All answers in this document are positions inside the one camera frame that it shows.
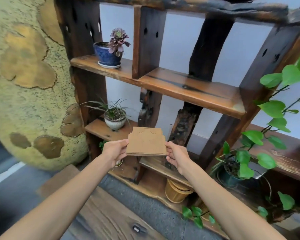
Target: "white wall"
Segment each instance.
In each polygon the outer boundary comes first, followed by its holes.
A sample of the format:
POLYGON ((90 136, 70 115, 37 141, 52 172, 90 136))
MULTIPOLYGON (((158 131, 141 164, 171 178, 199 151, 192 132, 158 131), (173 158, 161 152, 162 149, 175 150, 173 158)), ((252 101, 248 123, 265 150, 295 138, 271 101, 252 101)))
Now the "white wall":
MULTIPOLYGON (((255 3, 285 3, 290 8, 298 8, 300 0, 256 0, 255 3)), ((128 41, 133 45, 133 7, 116 4, 100 4, 101 29, 104 41, 110 39, 112 29, 121 27, 128 36, 128 41)), ((204 15, 194 13, 181 13, 169 11, 166 18, 163 42, 160 57, 160 67, 188 73, 189 60, 196 44, 204 15)), ((272 25, 256 25, 236 22, 221 50, 215 72, 214 82, 222 82, 239 86, 261 45, 268 36, 272 25)), ((132 46, 124 48, 123 57, 132 59, 132 46)), ((139 102, 140 88, 112 78, 106 78, 108 101, 126 99, 123 107, 128 107, 127 114, 133 121, 137 121, 141 109, 139 102)), ((276 96, 287 105, 300 95, 300 84, 291 86, 291 89, 276 96)), ((169 136, 172 125, 183 101, 163 96, 157 126, 162 128, 164 135, 169 136)), ((300 110, 300 103, 293 107, 300 110)), ((199 154, 207 139, 211 136, 221 117, 220 113, 203 109, 192 137, 188 150, 199 154)), ((290 135, 300 139, 300 113, 286 115, 291 130, 290 135)), ((253 124, 265 126, 270 117, 260 112, 252 121, 253 124)))

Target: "forearm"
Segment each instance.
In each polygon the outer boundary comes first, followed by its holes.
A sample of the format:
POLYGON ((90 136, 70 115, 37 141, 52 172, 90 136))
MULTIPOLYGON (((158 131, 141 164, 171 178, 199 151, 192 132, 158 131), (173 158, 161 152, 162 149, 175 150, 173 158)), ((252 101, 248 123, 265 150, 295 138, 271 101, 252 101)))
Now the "forearm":
POLYGON ((109 169, 105 156, 100 155, 21 218, 0 240, 60 239, 109 169))
POLYGON ((191 162, 184 176, 233 240, 284 240, 263 218, 191 162))

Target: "brown cardboard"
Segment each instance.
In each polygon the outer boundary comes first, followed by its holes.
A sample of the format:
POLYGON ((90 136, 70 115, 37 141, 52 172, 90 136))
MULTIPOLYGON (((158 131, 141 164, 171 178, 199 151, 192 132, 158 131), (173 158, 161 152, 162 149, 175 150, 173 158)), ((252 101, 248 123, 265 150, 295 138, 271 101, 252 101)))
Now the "brown cardboard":
POLYGON ((164 156, 166 137, 160 128, 133 127, 128 135, 127 154, 130 156, 164 156))

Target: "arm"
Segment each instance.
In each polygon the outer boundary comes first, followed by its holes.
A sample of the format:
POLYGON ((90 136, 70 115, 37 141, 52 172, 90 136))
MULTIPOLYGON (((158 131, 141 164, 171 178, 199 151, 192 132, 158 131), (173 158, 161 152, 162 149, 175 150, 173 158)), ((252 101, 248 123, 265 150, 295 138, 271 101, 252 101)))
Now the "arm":
POLYGON ((105 174, 127 155, 128 142, 105 143, 100 156, 16 222, 0 240, 60 239, 105 174))
POLYGON ((184 146, 169 141, 167 161, 193 186, 223 230, 233 240, 285 240, 262 217, 225 190, 194 163, 184 146))

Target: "dark green pot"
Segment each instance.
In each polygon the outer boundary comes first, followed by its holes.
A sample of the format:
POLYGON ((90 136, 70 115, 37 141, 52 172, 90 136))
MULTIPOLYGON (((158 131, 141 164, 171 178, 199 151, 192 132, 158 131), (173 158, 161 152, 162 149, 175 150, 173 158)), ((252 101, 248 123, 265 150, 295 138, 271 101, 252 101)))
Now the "dark green pot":
POLYGON ((238 178, 228 173, 225 169, 224 164, 221 167, 219 167, 216 176, 220 183, 227 188, 235 188, 238 185, 238 183, 243 180, 243 178, 238 178))

